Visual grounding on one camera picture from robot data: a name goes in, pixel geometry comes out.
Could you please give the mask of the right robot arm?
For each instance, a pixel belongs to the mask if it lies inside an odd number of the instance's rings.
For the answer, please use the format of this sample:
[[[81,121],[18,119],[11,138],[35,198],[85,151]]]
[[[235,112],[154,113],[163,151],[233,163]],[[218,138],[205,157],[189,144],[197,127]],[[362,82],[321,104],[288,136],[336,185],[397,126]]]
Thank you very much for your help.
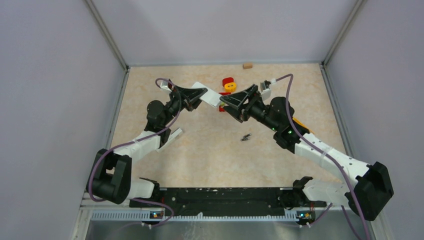
[[[295,111],[285,97],[274,97],[265,104],[258,86],[253,84],[243,91],[222,95],[220,101],[240,123],[255,119],[274,132],[273,139],[282,149],[313,161],[342,181],[335,184],[308,180],[293,192],[297,205],[322,201],[348,206],[366,221],[374,221],[393,197],[392,181],[384,164],[357,160],[318,139],[294,120]]]

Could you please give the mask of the white remote control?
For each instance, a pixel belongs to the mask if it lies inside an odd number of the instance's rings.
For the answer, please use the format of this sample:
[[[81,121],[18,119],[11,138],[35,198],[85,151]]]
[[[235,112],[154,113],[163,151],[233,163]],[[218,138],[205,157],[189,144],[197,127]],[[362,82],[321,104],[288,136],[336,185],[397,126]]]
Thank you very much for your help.
[[[201,82],[195,82],[192,86],[192,89],[205,88],[207,91],[204,93],[200,99],[202,102],[210,105],[211,107],[218,108],[223,102],[220,100],[221,95],[209,88],[208,86],[202,84]]]

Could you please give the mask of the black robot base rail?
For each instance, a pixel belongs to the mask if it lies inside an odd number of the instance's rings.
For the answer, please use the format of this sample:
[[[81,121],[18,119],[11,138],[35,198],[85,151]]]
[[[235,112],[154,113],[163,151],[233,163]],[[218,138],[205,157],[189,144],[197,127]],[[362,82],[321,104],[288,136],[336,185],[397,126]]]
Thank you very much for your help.
[[[141,202],[130,200],[131,208],[147,208],[152,202],[167,205],[174,216],[262,217],[283,216],[295,208],[324,208],[324,201],[310,201],[298,188],[287,187],[169,187],[154,190]]]

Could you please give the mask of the blue battery pair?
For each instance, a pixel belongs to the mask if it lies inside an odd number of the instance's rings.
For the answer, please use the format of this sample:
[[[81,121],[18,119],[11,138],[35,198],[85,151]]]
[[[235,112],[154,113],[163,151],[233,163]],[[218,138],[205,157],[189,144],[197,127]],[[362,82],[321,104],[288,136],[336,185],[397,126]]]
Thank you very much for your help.
[[[241,141],[241,142],[248,141],[248,140],[250,140],[251,136],[252,136],[252,134],[251,134],[251,133],[246,134],[246,135],[244,135],[244,136],[240,139],[240,141]]]

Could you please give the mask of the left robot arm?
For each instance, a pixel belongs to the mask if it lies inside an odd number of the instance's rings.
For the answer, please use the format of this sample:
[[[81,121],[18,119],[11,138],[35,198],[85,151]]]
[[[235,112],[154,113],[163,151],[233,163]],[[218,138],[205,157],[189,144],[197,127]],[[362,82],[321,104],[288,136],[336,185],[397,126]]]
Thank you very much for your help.
[[[165,147],[182,130],[171,131],[182,110],[195,110],[207,88],[183,88],[168,84],[169,101],[152,100],[146,107],[147,124],[133,140],[101,149],[97,152],[86,186],[90,198],[95,202],[109,201],[121,204],[127,199],[141,198],[149,207],[160,202],[160,193],[155,190],[156,182],[146,178],[132,177],[132,167],[153,151]]]

